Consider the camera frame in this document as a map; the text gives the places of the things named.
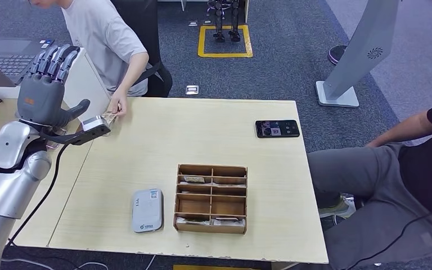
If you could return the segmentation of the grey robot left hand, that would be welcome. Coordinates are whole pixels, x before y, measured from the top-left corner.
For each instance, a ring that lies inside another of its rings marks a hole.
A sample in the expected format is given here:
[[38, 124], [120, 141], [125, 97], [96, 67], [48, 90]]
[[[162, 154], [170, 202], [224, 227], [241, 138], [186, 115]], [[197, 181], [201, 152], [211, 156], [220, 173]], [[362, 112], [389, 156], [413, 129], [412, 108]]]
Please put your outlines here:
[[62, 128], [87, 111], [91, 102], [83, 99], [68, 110], [61, 108], [65, 82], [80, 48], [65, 44], [50, 46], [37, 54], [24, 75], [17, 99], [21, 120]]

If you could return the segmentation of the person's left hand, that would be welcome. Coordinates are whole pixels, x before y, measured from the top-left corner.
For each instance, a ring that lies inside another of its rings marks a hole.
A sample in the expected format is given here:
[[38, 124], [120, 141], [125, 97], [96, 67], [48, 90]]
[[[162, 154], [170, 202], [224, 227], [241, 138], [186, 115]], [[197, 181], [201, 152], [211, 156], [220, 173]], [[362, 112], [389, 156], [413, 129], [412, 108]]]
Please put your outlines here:
[[127, 114], [127, 92], [124, 89], [117, 89], [113, 93], [107, 111], [116, 116]]

